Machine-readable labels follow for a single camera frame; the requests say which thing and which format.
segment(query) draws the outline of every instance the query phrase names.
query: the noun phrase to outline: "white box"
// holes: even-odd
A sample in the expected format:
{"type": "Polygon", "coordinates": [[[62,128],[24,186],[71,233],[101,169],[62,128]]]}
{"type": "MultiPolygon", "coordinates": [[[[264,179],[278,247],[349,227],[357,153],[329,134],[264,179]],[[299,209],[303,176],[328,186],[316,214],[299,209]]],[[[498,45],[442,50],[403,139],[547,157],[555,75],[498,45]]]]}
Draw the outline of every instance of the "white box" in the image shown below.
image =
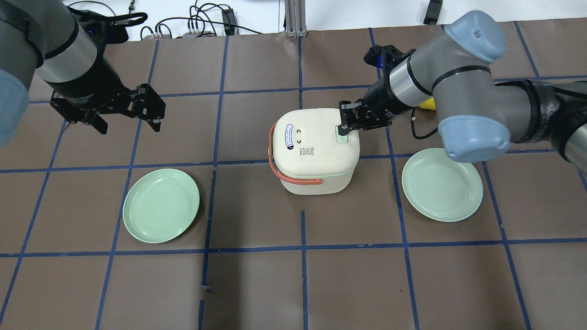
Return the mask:
{"type": "Polygon", "coordinates": [[[269,163],[291,193],[333,194],[349,184],[359,161],[359,133],[338,135],[338,125],[340,112],[333,108],[291,111],[273,125],[269,163]]]}

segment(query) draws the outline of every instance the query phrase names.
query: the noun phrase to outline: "plate rim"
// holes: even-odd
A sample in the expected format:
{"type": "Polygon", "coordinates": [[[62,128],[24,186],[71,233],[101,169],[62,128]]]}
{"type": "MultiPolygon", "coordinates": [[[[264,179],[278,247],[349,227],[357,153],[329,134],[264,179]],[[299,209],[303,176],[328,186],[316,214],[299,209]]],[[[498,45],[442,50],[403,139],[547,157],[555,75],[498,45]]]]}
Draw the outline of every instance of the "plate rim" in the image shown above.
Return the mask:
{"type": "Polygon", "coordinates": [[[178,170],[178,169],[171,169],[171,168],[167,168],[167,169],[158,169],[155,171],[151,171],[145,175],[143,175],[140,179],[138,179],[134,185],[128,190],[126,196],[124,197],[124,203],[122,205],[122,220],[124,223],[124,227],[126,228],[126,230],[129,232],[129,234],[136,238],[137,240],[144,242],[144,243],[149,243],[149,244],[158,244],[158,243],[164,243],[167,241],[170,241],[176,237],[178,237],[179,235],[181,235],[183,232],[185,232],[187,230],[187,228],[189,228],[191,226],[191,224],[194,222],[196,215],[198,214],[198,211],[200,210],[200,201],[201,201],[201,197],[200,197],[200,188],[198,187],[198,185],[195,183],[195,180],[186,172],[178,170]],[[149,176],[152,176],[154,173],[158,173],[158,172],[171,172],[171,173],[181,173],[180,175],[185,177],[185,180],[188,182],[189,185],[193,185],[193,187],[195,187],[195,195],[198,197],[198,203],[195,207],[195,214],[194,217],[187,223],[185,228],[182,228],[181,231],[177,234],[172,236],[171,238],[165,238],[163,240],[159,239],[159,240],[154,240],[154,241],[146,241],[142,238],[139,238],[135,235],[135,233],[133,233],[132,230],[129,230],[129,225],[127,224],[127,219],[125,218],[125,210],[127,208],[127,203],[131,203],[130,201],[132,201],[132,198],[129,199],[129,196],[131,196],[131,192],[133,190],[135,190],[135,188],[137,187],[137,185],[145,182],[146,180],[148,180],[149,176]]]}
{"type": "Polygon", "coordinates": [[[428,148],[428,149],[418,151],[417,153],[415,153],[414,155],[412,155],[408,159],[408,161],[406,162],[406,165],[404,165],[404,168],[402,170],[402,190],[404,192],[404,195],[406,196],[408,202],[412,205],[412,207],[414,207],[420,214],[422,214],[432,220],[441,221],[441,222],[445,222],[445,223],[453,223],[453,222],[458,222],[458,221],[464,220],[466,218],[469,218],[471,215],[473,215],[475,212],[477,212],[477,210],[481,206],[481,203],[483,202],[483,195],[484,195],[484,187],[483,187],[483,181],[481,179],[481,175],[479,174],[479,171],[475,168],[475,166],[471,163],[458,163],[458,162],[453,161],[455,163],[455,166],[458,166],[461,169],[464,169],[464,171],[467,173],[467,174],[465,174],[465,176],[472,178],[474,181],[477,181],[478,183],[480,183],[480,185],[479,185],[480,189],[478,190],[478,194],[480,196],[479,202],[478,202],[478,204],[477,203],[472,204],[471,205],[472,212],[470,214],[469,214],[469,212],[467,212],[467,215],[464,217],[459,216],[459,217],[454,217],[454,218],[438,218],[435,215],[430,214],[430,213],[426,212],[425,210],[422,210],[419,206],[414,205],[414,201],[412,200],[413,196],[411,196],[406,191],[405,174],[406,174],[406,169],[408,169],[408,166],[413,167],[419,162],[419,160],[424,159],[424,157],[422,155],[423,153],[436,152],[436,150],[442,150],[443,154],[445,152],[443,148],[428,148]]]}

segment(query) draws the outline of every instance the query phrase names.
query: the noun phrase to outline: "yellow object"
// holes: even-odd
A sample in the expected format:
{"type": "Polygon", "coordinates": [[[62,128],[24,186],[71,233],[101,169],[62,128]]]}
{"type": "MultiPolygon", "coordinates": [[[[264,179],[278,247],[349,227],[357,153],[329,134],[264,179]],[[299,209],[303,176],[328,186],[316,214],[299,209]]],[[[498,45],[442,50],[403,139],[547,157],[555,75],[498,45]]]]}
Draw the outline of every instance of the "yellow object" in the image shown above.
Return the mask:
{"type": "Polygon", "coordinates": [[[434,103],[434,98],[431,97],[431,98],[429,98],[428,101],[420,104],[420,108],[422,108],[422,109],[430,109],[430,110],[436,111],[436,104],[434,103]]]}

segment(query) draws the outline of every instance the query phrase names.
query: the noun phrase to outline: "blue label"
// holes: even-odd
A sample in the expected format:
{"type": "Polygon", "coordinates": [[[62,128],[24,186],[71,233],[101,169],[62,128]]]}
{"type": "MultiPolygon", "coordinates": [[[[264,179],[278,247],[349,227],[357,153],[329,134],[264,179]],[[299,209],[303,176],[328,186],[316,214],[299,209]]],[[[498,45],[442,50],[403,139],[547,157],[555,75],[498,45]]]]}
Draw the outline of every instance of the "blue label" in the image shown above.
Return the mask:
{"type": "Polygon", "coordinates": [[[294,147],[294,141],[292,140],[292,132],[294,131],[294,126],[292,124],[288,124],[285,128],[285,145],[289,150],[292,150],[294,147]]]}

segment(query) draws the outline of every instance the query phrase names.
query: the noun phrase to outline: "grid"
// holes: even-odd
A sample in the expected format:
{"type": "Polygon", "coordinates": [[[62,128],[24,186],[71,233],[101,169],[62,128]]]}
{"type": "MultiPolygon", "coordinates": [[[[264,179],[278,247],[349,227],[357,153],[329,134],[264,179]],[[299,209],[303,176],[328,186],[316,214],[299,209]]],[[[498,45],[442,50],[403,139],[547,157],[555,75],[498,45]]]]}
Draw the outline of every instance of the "grid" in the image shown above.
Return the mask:
{"type": "MultiPolygon", "coordinates": [[[[542,77],[539,75],[536,64],[532,58],[532,55],[528,49],[528,46],[524,40],[524,36],[520,31],[518,23],[515,22],[515,26],[517,32],[519,34],[520,40],[524,46],[524,49],[527,53],[528,59],[532,65],[532,68],[535,72],[536,77],[531,77],[530,79],[534,80],[552,80],[552,79],[585,79],[587,76],[548,76],[542,77]]],[[[373,37],[373,31],[369,28],[369,36],[370,42],[372,45],[375,44],[375,39],[373,37]]],[[[402,209],[402,201],[401,201],[401,194],[400,194],[400,187],[399,187],[399,178],[397,175],[397,168],[396,168],[396,159],[404,158],[404,157],[411,157],[413,154],[396,154],[393,151],[393,143],[390,138],[389,128],[386,128],[386,137],[387,137],[387,145],[389,148],[389,155],[367,155],[361,156],[361,159],[389,159],[390,165],[392,169],[393,175],[393,184],[395,189],[395,196],[396,196],[396,203],[399,212],[399,221],[400,221],[400,228],[402,234],[402,242],[401,243],[384,243],[384,244],[332,244],[332,245],[307,245],[306,244],[306,219],[305,219],[305,212],[301,210],[300,213],[300,226],[301,226],[301,245],[287,245],[287,246],[270,246],[270,247],[252,247],[252,248],[220,248],[220,249],[211,249],[210,248],[210,237],[211,237],[211,230],[213,226],[213,211],[214,211],[214,192],[215,192],[215,184],[216,184],[216,170],[212,173],[212,183],[211,183],[211,192],[210,192],[210,203],[208,206],[208,222],[207,222],[207,229],[206,229],[206,239],[205,239],[205,247],[199,249],[183,249],[183,250],[144,250],[144,251],[116,251],[116,244],[117,239],[119,236],[120,231],[120,218],[122,217],[122,203],[124,202],[124,198],[126,198],[126,193],[129,190],[131,174],[133,169],[142,169],[142,168],[159,168],[159,167],[191,167],[191,166],[229,166],[234,164],[256,164],[256,163],[267,163],[267,159],[259,159],[259,160],[236,160],[236,161],[218,161],[218,141],[220,136],[220,124],[221,124],[221,113],[222,113],[222,99],[224,95],[230,94],[240,94],[240,93],[267,93],[267,92],[288,92],[288,91],[299,91],[299,107],[303,109],[303,92],[306,90],[325,90],[325,89],[352,89],[352,88],[366,88],[369,85],[347,85],[347,86],[322,86],[322,87],[304,87],[302,83],[302,44],[303,38],[298,39],[298,65],[299,65],[299,87],[298,88],[289,88],[289,89],[269,89],[269,90],[240,90],[240,91],[225,91],[224,90],[224,81],[225,81],[225,73],[226,73],[226,66],[227,66],[227,53],[229,47],[230,37],[226,37],[224,43],[224,54],[223,54],[223,61],[222,61],[222,74],[221,74],[221,85],[219,92],[204,92],[204,93],[179,93],[179,94],[166,94],[161,95],[163,98],[167,97],[178,97],[178,96],[202,96],[202,95],[218,95],[219,102],[218,102],[218,110],[217,110],[217,124],[215,128],[215,140],[214,140],[214,160],[212,162],[201,162],[201,163],[167,163],[167,164],[134,164],[134,158],[137,150],[137,144],[139,142],[139,135],[141,131],[141,122],[138,122],[136,128],[136,134],[134,138],[134,145],[132,149],[132,154],[130,158],[130,163],[128,165],[118,165],[118,166],[96,166],[96,167],[54,167],[53,163],[55,161],[55,157],[57,155],[57,151],[59,149],[59,145],[61,139],[63,137],[63,132],[67,128],[67,123],[63,122],[61,127],[60,135],[57,139],[55,144],[55,149],[52,154],[52,158],[50,161],[50,165],[48,168],[42,169],[10,169],[10,170],[0,170],[0,173],[28,173],[28,172],[43,172],[46,173],[45,179],[43,181],[41,191],[39,193],[39,197],[36,202],[35,211],[33,212],[33,216],[31,218],[30,225],[26,232],[25,239],[22,244],[21,251],[19,253],[14,254],[0,254],[0,258],[17,258],[16,267],[8,288],[8,292],[6,293],[6,297],[2,304],[2,309],[0,311],[0,323],[4,317],[6,308],[10,303],[11,292],[14,287],[14,283],[18,277],[20,264],[23,258],[31,258],[31,257],[67,257],[67,256],[90,256],[90,255],[102,255],[102,256],[109,256],[107,270],[104,276],[104,283],[103,283],[103,290],[100,299],[98,313],[96,315],[96,326],[95,329],[100,328],[100,321],[102,318],[102,311],[104,306],[104,301],[106,299],[106,295],[108,293],[108,284],[110,278],[110,272],[112,270],[112,263],[115,255],[147,255],[147,254],[202,254],[204,256],[203,261],[203,275],[202,275],[202,286],[204,289],[210,289],[207,286],[207,272],[208,272],[208,258],[210,254],[222,254],[222,253],[242,253],[242,252],[266,252],[266,251],[301,251],[302,252],[302,279],[303,279],[303,327],[304,329],[308,329],[308,275],[307,275],[307,265],[306,265],[306,252],[309,250],[333,250],[333,249],[376,249],[376,248],[398,248],[403,249],[405,255],[405,265],[406,265],[406,275],[409,284],[409,294],[411,300],[411,310],[413,313],[413,321],[414,327],[416,329],[420,329],[419,325],[419,318],[418,318],[418,311],[417,311],[417,297],[414,292],[414,286],[417,286],[417,283],[414,283],[413,276],[411,273],[411,264],[410,264],[410,248],[412,247],[455,247],[455,246],[468,246],[468,245],[503,245],[508,263],[511,270],[511,276],[514,281],[515,290],[517,293],[517,297],[519,300],[519,307],[522,311],[522,316],[524,317],[525,326],[527,329],[531,329],[530,320],[528,318],[528,313],[524,303],[524,297],[522,296],[522,292],[520,289],[520,285],[518,282],[518,276],[515,269],[514,260],[512,259],[510,245],[514,244],[543,244],[543,243],[584,243],[587,242],[587,237],[576,237],[576,238],[544,238],[544,239],[521,239],[521,240],[509,240],[505,229],[502,227],[500,209],[497,203],[497,199],[495,197],[493,185],[491,182],[490,172],[487,168],[487,164],[482,162],[483,172],[485,178],[487,180],[488,189],[490,191],[491,201],[494,207],[495,215],[497,217],[497,226],[500,228],[501,233],[501,240],[491,240],[491,241],[446,241],[446,242],[430,242],[430,243],[410,243],[409,239],[406,234],[406,228],[404,223],[404,215],[402,209]],[[55,171],[85,171],[85,170],[112,170],[112,169],[126,169],[128,170],[126,185],[124,187],[123,192],[123,199],[120,205],[119,210],[119,221],[116,223],[114,228],[114,237],[112,241],[112,247],[110,251],[79,251],[79,252],[25,252],[29,237],[31,235],[31,231],[35,224],[35,218],[37,212],[39,210],[39,206],[41,204],[43,194],[45,192],[45,188],[47,186],[47,182],[49,180],[49,176],[51,173],[55,171]]],[[[151,78],[153,76],[153,70],[155,67],[155,61],[157,57],[157,51],[159,47],[159,41],[156,41],[153,58],[151,61],[151,68],[149,73],[148,83],[151,83],[151,78]]],[[[381,77],[380,70],[376,70],[377,78],[381,77]]],[[[496,79],[496,82],[501,81],[511,81],[511,80],[520,80],[520,79],[528,79],[528,78],[515,78],[515,79],[496,79]]],[[[37,103],[48,103],[46,101],[39,101],[39,102],[31,102],[31,104],[37,103]]],[[[533,149],[533,150],[510,150],[508,151],[509,154],[524,154],[524,153],[552,153],[554,150],[542,150],[542,149],[533,149]]],[[[578,180],[582,181],[585,190],[587,191],[587,181],[585,180],[584,175],[578,171],[578,180]]],[[[205,313],[205,301],[202,299],[199,304],[199,314],[198,314],[198,328],[202,328],[203,326],[203,317],[205,313]]]]}

